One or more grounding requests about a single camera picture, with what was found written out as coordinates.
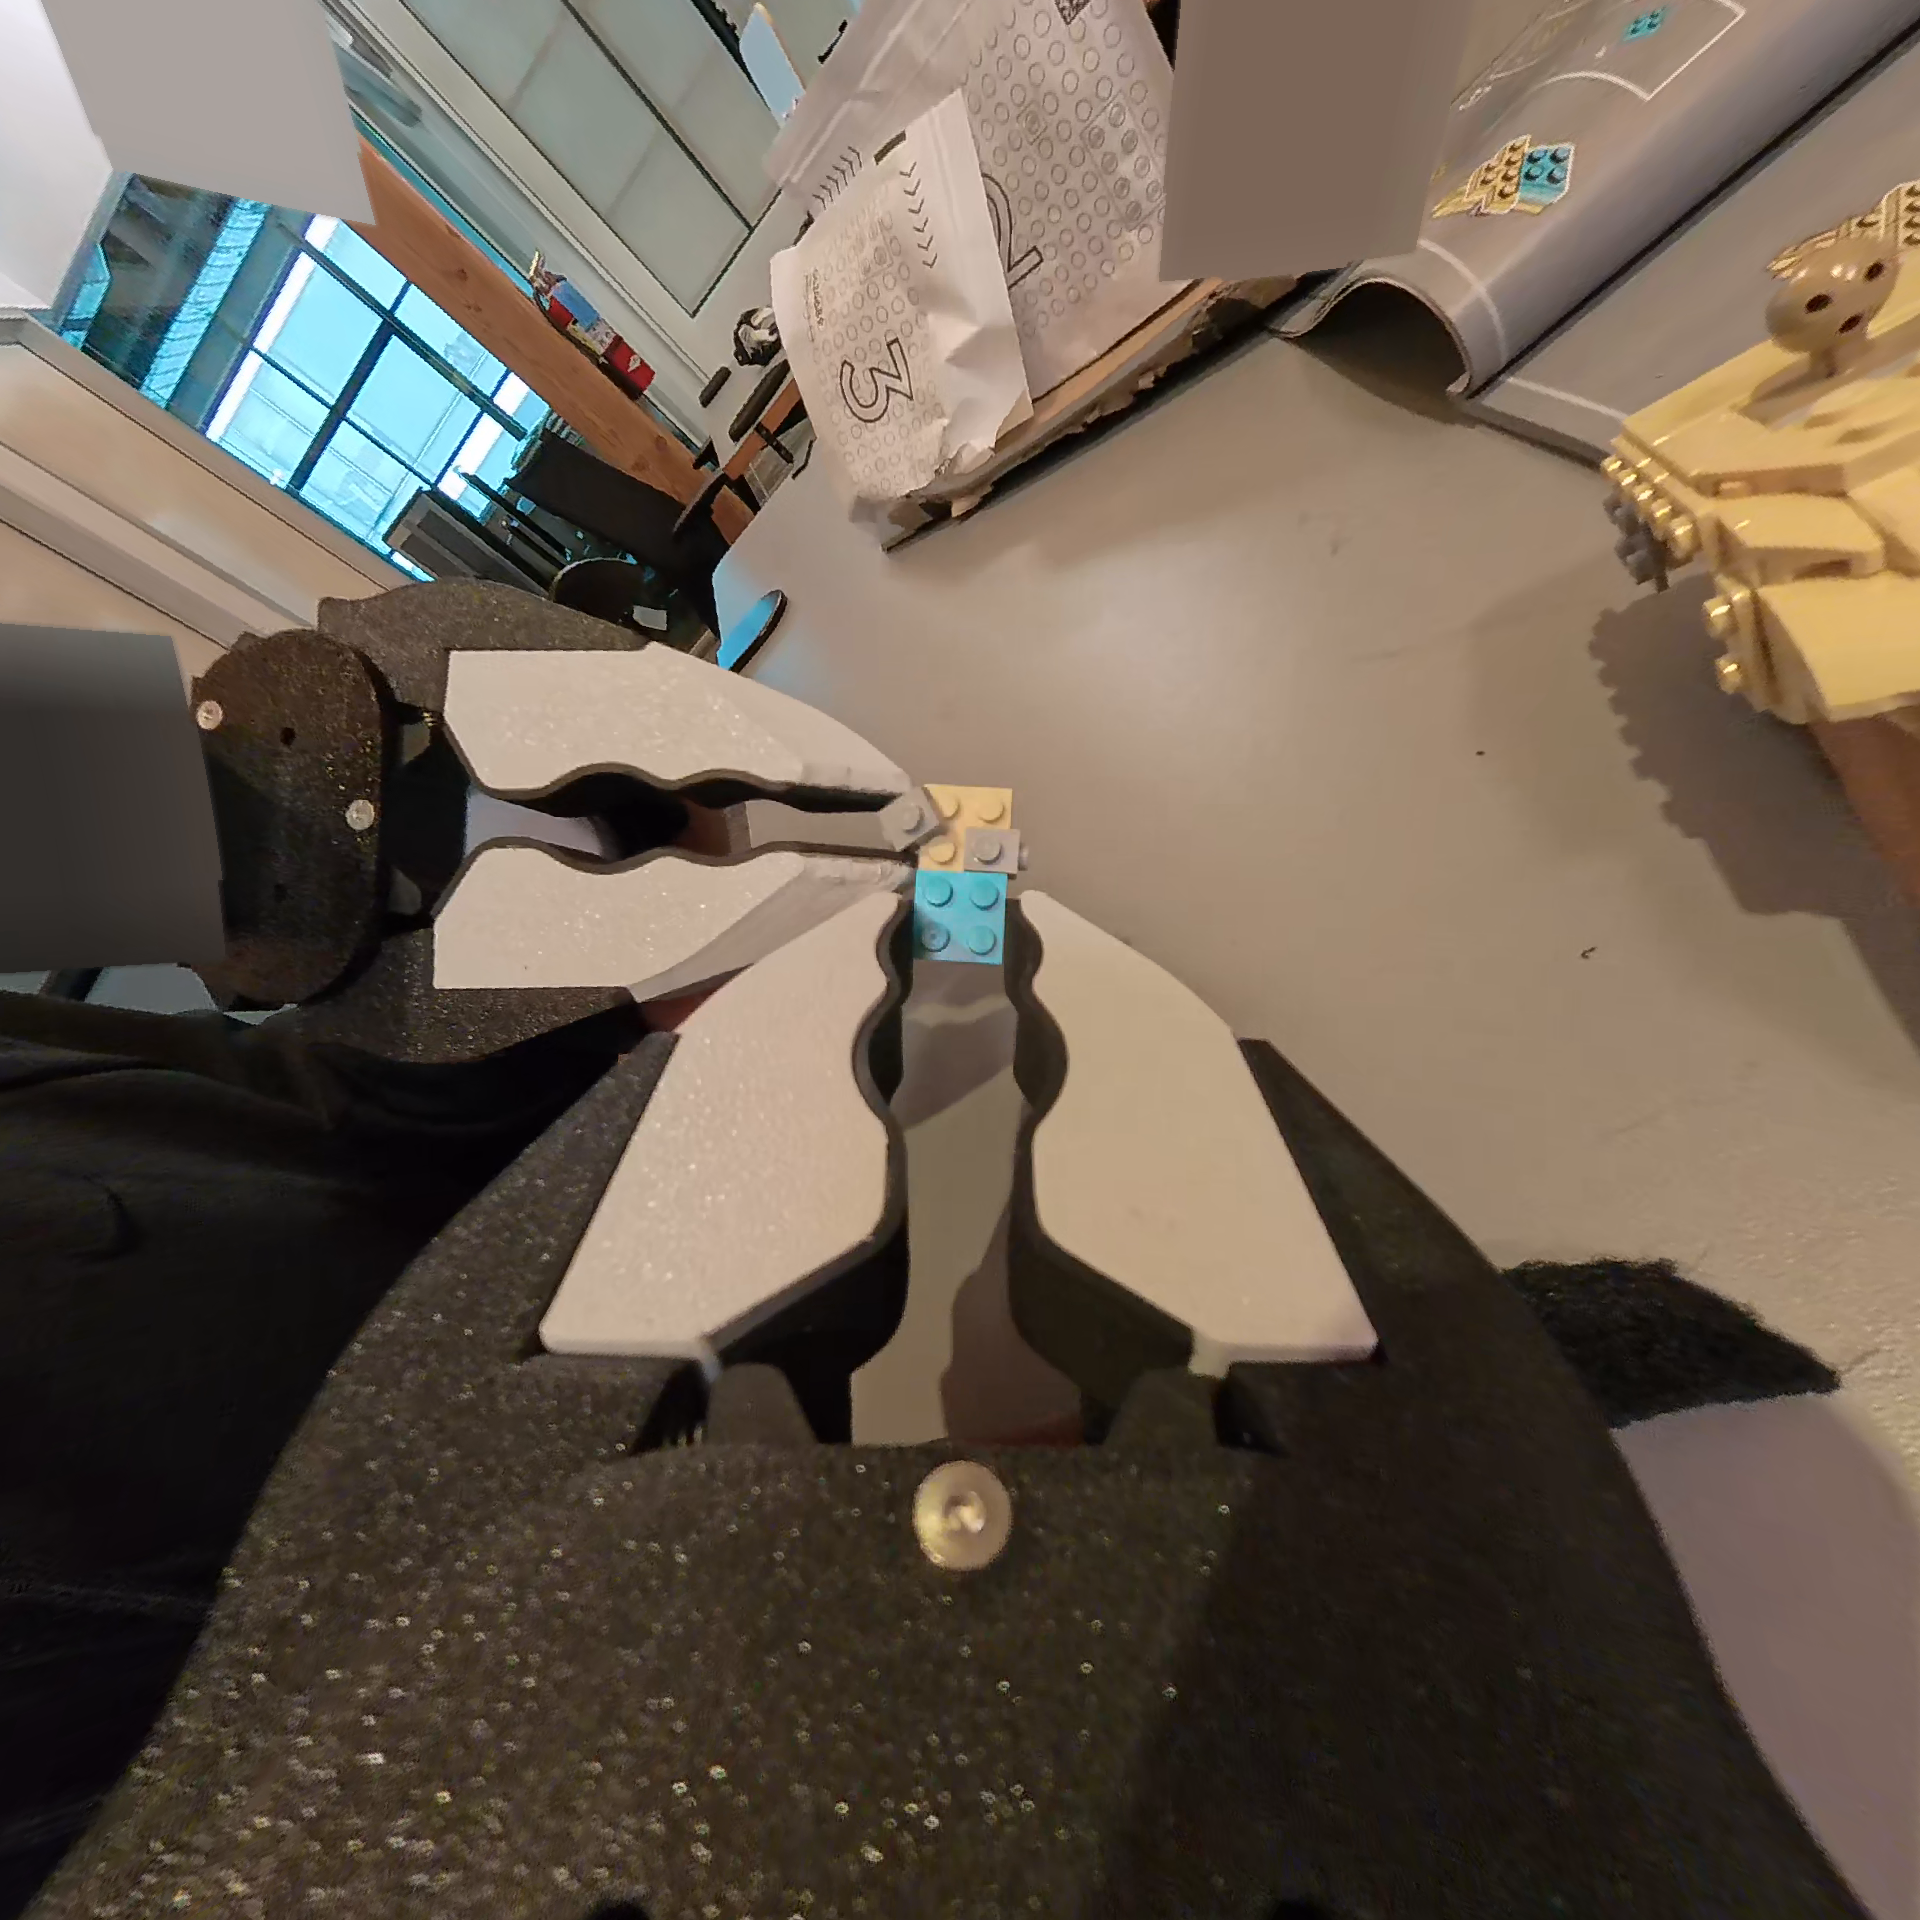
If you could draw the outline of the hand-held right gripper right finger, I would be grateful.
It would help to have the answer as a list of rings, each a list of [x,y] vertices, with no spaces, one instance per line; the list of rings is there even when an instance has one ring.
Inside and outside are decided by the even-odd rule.
[[[1008,930],[1026,1343],[1063,1374],[1371,1357],[1369,1311],[1226,1020],[1054,896],[1022,893]]]

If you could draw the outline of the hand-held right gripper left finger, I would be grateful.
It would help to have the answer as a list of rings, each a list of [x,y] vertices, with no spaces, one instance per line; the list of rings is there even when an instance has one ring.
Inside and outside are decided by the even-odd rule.
[[[563,1357],[749,1351],[875,1244],[895,1134],[858,1045],[897,1000],[897,893],[869,893],[686,1020],[539,1324]]]

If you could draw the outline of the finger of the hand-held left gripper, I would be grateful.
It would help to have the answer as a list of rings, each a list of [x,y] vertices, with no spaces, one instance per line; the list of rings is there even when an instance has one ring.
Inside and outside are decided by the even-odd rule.
[[[826,711],[659,645],[451,654],[443,729],[503,799],[615,777],[679,799],[875,809],[917,784]]]
[[[681,994],[895,896],[921,850],[921,799],[808,809],[753,798],[695,806],[694,844],[617,861],[533,838],[469,853],[433,930],[443,992]]]

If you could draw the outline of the teal square brick plate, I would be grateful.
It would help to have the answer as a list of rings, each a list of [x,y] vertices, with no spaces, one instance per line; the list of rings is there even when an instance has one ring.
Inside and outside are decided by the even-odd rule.
[[[917,957],[971,967],[1003,964],[1007,874],[917,869],[915,880]]]

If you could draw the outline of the small grey brick piece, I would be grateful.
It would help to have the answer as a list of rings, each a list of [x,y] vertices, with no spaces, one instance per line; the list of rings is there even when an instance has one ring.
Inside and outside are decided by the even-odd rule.
[[[879,817],[885,844],[927,873],[1018,874],[1026,864],[1011,785],[925,784]]]

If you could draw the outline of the grey desk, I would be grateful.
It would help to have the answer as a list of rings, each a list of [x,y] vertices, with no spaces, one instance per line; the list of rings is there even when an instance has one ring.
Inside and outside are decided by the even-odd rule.
[[[1841,1389],[1631,1428],[1731,1690],[1915,1914],[1915,917],[1595,474],[1378,294],[1257,329],[883,553],[816,473],[723,568],[759,681],[1008,784],[1031,880],[1275,1042],[1503,1264],[1670,1260]]]

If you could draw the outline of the black office chair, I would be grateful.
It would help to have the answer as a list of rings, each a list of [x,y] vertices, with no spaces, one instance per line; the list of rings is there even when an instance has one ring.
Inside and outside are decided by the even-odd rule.
[[[782,629],[786,599],[771,590],[720,614],[714,576],[733,545],[730,514],[750,497],[723,470],[695,479],[694,501],[678,501],[542,428],[497,486],[467,477],[458,496],[417,492],[387,542],[433,577],[538,592],[741,674]]]

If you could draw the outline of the wooden counter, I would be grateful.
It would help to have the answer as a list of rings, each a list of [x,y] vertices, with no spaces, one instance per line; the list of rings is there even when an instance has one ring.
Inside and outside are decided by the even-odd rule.
[[[360,164],[374,205],[354,224],[414,287],[458,320],[614,466],[688,504],[714,479],[688,447],[626,396],[538,302],[367,141]]]

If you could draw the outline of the tan brown brick ship model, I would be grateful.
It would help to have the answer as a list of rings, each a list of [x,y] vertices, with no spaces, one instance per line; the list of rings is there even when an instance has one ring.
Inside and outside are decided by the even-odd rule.
[[[1702,564],[1718,685],[1814,734],[1918,896],[1918,181],[1769,263],[1768,337],[1624,421],[1642,584]]]

